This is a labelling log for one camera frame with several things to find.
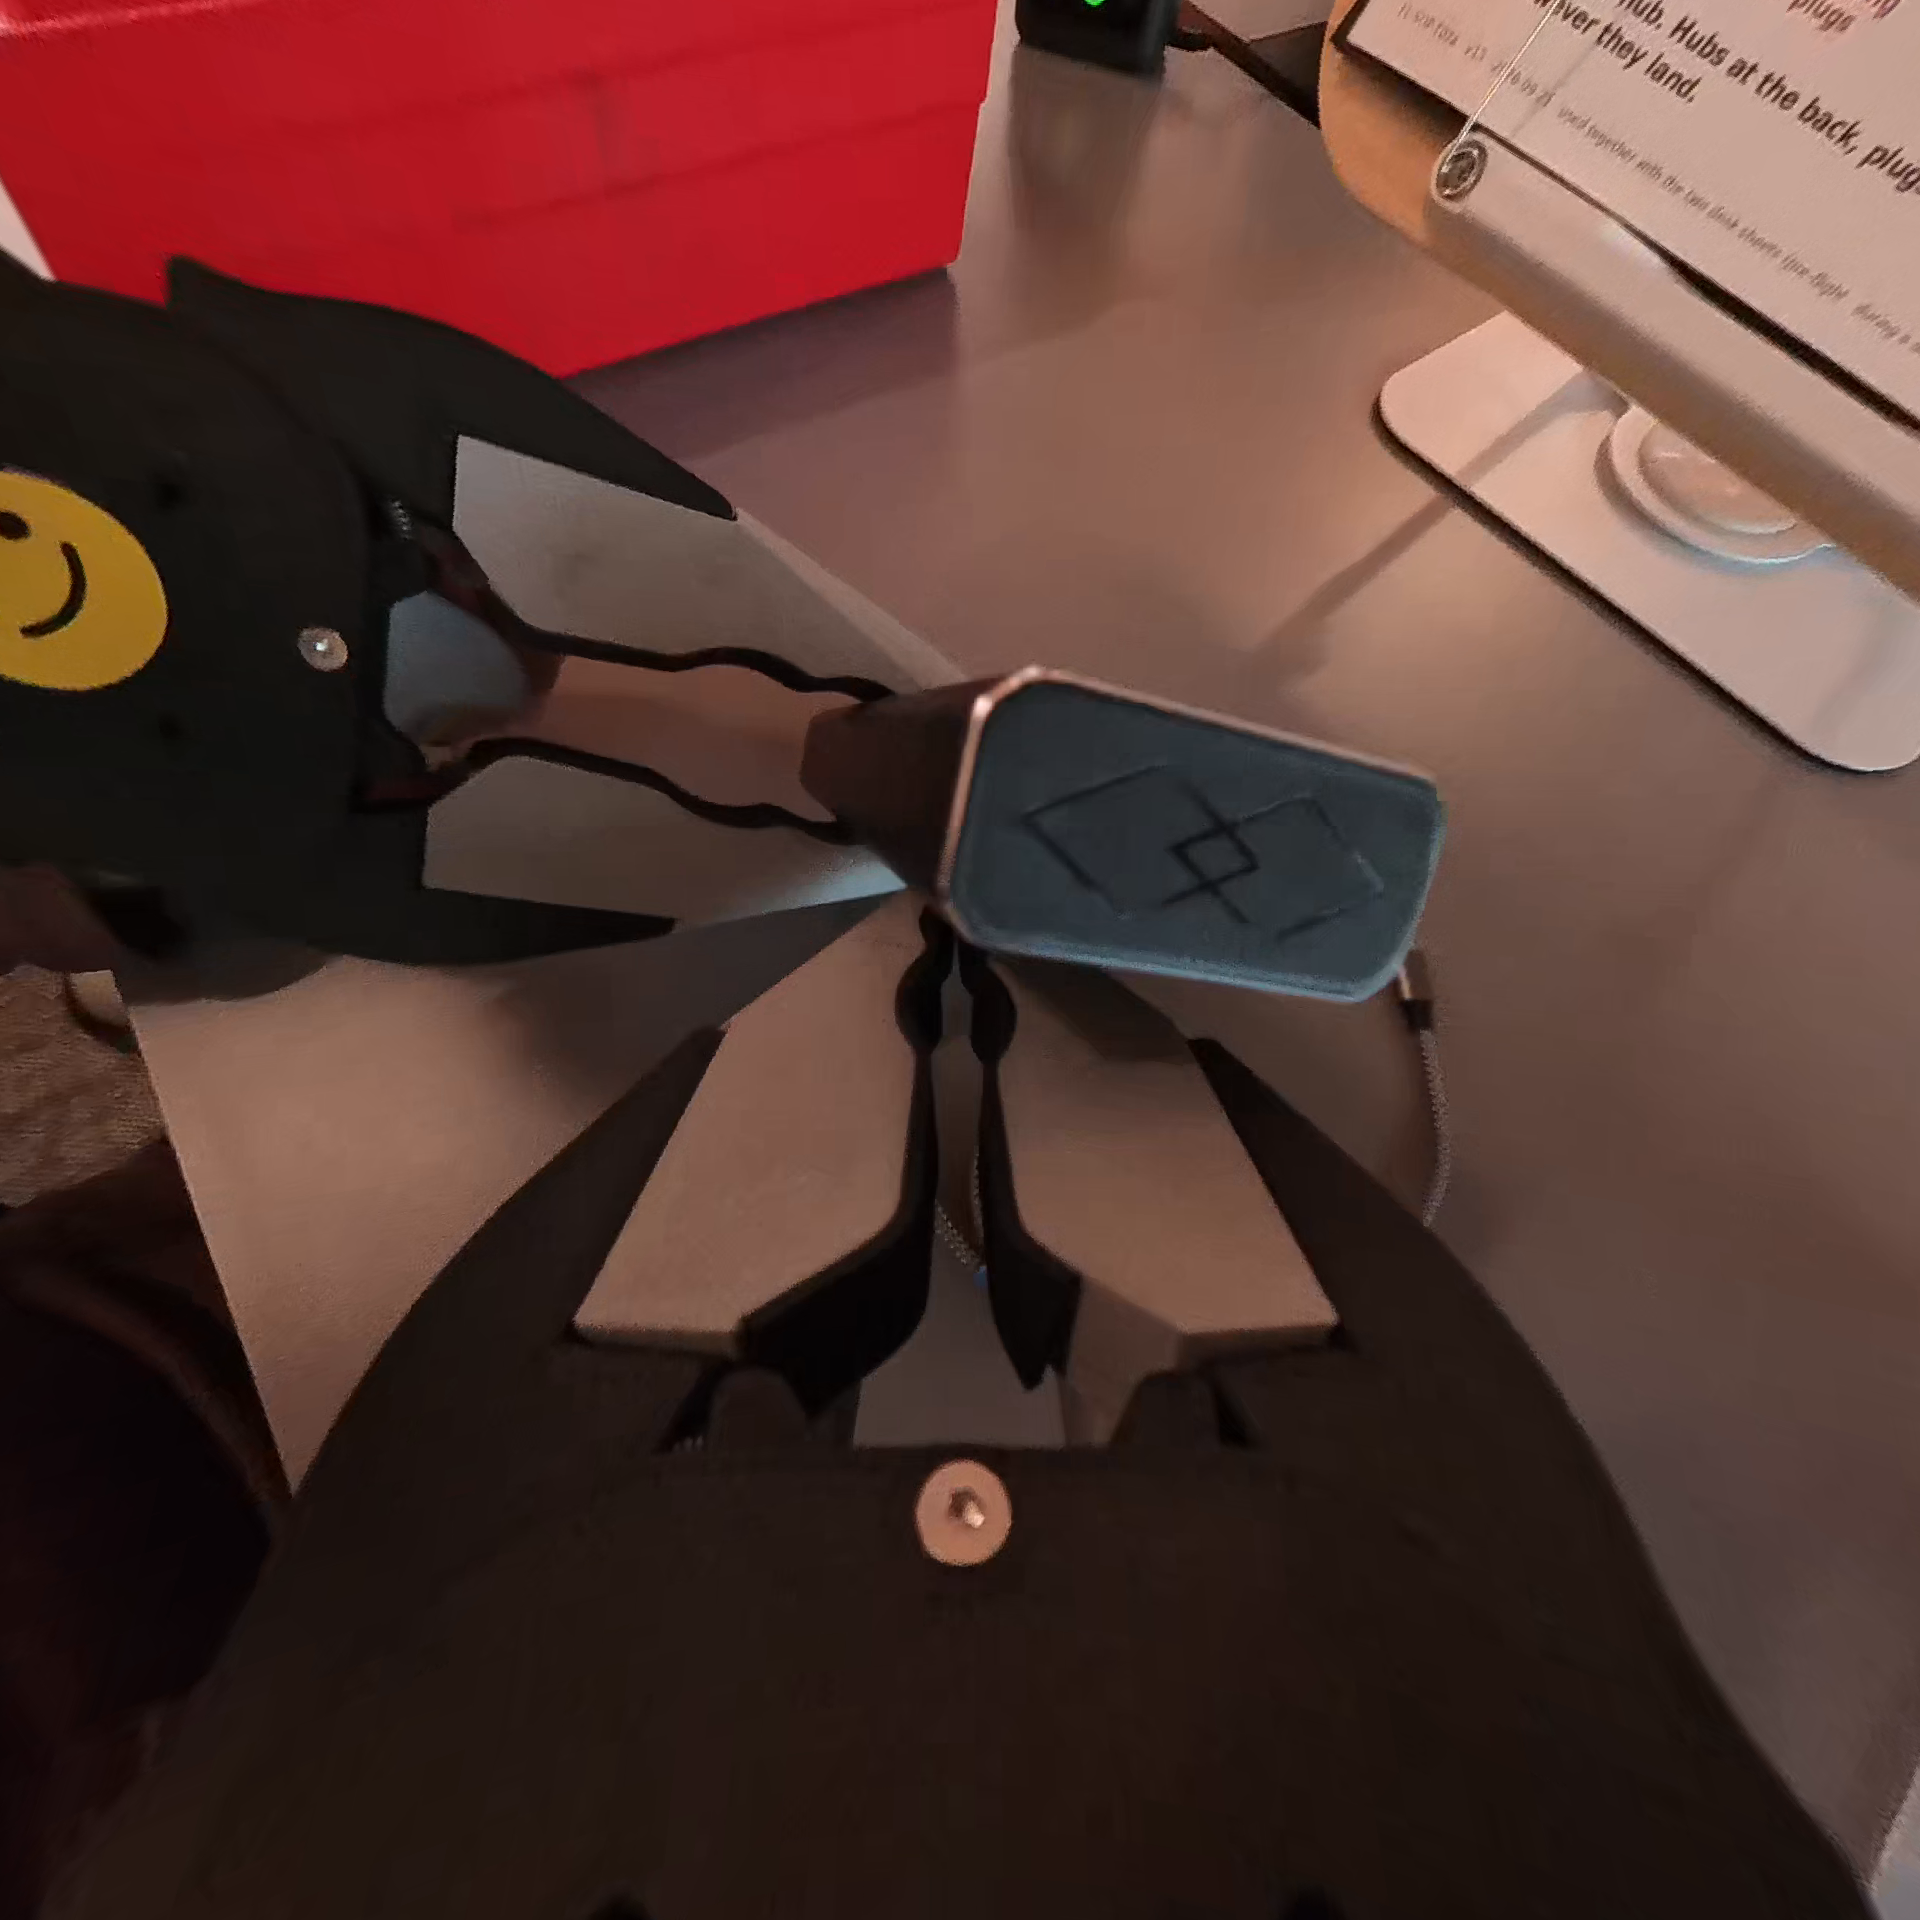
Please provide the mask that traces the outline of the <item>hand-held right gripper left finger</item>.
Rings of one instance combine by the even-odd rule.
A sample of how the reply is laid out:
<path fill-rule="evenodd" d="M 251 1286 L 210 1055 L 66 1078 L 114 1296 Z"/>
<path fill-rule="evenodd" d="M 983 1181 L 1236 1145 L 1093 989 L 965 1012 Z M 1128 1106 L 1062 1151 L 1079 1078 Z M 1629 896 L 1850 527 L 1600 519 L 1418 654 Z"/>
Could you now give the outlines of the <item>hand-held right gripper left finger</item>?
<path fill-rule="evenodd" d="M 742 1005 L 574 1313 L 611 1348 L 764 1368 L 810 1412 L 927 1303 L 948 930 L 882 904 Z"/>

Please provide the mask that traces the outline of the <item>black charger with display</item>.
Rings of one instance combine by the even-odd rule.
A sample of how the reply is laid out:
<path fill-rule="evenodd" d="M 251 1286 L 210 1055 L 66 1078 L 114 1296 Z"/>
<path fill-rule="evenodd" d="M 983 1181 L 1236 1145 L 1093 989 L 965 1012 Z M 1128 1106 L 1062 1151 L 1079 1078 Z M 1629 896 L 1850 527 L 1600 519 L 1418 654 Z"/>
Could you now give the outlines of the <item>black charger with display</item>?
<path fill-rule="evenodd" d="M 1024 47 L 1159 80 L 1181 1 L 1014 1 Z"/>

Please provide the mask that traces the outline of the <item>red plastic bin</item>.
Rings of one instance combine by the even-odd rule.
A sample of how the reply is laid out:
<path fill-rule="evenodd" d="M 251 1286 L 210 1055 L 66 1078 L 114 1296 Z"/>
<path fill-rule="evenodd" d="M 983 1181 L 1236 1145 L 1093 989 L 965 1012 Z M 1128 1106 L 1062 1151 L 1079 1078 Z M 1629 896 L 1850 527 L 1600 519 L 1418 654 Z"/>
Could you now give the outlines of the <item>red plastic bin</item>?
<path fill-rule="evenodd" d="M 997 4 L 2 4 L 46 266 L 174 257 L 574 374 L 948 266 Z"/>

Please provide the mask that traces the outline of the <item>wooden instruction board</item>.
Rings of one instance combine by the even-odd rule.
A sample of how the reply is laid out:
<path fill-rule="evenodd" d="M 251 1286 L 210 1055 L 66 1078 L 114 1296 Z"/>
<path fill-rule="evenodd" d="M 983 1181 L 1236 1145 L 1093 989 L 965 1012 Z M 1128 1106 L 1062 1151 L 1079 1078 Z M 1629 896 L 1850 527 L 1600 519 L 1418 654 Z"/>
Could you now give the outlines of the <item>wooden instruction board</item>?
<path fill-rule="evenodd" d="M 1343 4 L 1352 194 L 1915 588 L 1915 4 Z"/>

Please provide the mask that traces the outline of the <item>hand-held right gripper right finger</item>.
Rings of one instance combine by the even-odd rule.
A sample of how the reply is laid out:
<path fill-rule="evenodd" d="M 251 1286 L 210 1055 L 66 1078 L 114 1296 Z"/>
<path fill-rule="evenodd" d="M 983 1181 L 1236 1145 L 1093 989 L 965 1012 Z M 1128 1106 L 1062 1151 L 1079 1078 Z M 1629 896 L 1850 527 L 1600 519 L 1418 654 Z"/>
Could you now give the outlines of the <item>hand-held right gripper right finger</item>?
<path fill-rule="evenodd" d="M 1179 1025 L 1117 981 L 963 944 L 976 1224 L 1022 1385 L 1136 1390 L 1328 1344 L 1338 1309 Z"/>

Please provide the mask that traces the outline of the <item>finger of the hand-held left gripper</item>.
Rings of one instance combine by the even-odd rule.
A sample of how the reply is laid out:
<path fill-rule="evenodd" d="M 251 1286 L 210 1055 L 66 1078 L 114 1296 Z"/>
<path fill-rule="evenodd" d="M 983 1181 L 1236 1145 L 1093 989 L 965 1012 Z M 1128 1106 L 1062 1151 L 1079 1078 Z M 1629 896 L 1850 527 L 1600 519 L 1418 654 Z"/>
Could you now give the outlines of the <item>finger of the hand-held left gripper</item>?
<path fill-rule="evenodd" d="M 490 588 L 534 636 L 498 637 L 448 585 L 400 601 L 389 720 L 410 737 L 772 737 L 835 681 L 956 678 L 951 657 L 752 516 L 459 436 L 450 532 L 469 590 Z"/>
<path fill-rule="evenodd" d="M 655 921 L 750 921 L 904 887 L 837 820 L 518 736 L 472 748 L 428 806 L 421 882 Z"/>

